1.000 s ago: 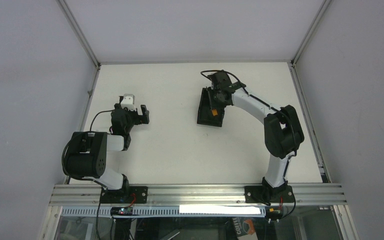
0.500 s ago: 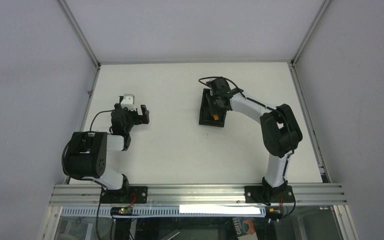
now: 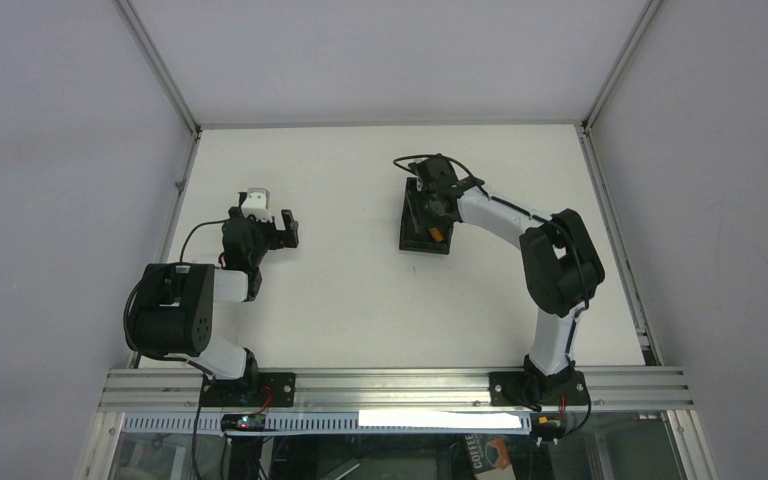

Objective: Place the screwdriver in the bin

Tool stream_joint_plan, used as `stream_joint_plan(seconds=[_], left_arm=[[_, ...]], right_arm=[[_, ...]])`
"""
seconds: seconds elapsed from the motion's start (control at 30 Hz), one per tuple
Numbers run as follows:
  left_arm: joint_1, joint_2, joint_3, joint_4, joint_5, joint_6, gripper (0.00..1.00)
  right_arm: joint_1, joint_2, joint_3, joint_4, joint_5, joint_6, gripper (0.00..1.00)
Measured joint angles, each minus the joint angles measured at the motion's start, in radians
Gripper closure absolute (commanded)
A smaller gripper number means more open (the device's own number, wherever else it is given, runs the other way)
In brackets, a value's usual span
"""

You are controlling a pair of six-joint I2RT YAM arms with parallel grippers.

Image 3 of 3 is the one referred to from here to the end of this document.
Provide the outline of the orange handled screwdriver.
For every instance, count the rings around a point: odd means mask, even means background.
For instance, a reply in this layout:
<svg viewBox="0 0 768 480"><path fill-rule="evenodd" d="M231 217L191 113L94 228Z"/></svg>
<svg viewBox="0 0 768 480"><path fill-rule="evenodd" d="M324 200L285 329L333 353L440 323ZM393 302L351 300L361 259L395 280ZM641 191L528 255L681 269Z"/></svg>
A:
<svg viewBox="0 0 768 480"><path fill-rule="evenodd" d="M440 232L439 229L432 227L428 229L428 233L430 237L437 243L441 243L445 240L443 234Z"/></svg>

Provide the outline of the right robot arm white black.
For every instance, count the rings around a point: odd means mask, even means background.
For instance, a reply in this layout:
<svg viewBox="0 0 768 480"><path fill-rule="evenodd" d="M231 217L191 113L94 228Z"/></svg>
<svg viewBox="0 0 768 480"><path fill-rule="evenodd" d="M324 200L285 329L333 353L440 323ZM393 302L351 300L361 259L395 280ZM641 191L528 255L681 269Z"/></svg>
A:
<svg viewBox="0 0 768 480"><path fill-rule="evenodd" d="M447 255L454 228L470 225L512 245L521 256L527 292L538 308L534 343L523 372L502 385L507 402L538 409L585 387L572 358L580 317L605 280L605 269L581 215L541 214L491 190L447 155L398 157L407 172L398 246Z"/></svg>

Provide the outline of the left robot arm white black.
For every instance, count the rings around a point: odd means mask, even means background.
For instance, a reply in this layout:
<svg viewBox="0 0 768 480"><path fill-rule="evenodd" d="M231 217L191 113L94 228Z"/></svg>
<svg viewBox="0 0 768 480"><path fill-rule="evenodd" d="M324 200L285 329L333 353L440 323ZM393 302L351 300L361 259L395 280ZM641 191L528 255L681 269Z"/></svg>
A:
<svg viewBox="0 0 768 480"><path fill-rule="evenodd" d="M298 246L298 221L289 209L280 214L278 225L270 213L257 218L253 211L233 207L217 223L222 250L216 262L147 265L124 307L128 346L151 360L189 364L210 380L262 390L254 353L215 333L213 314L217 303L254 301L266 254Z"/></svg>

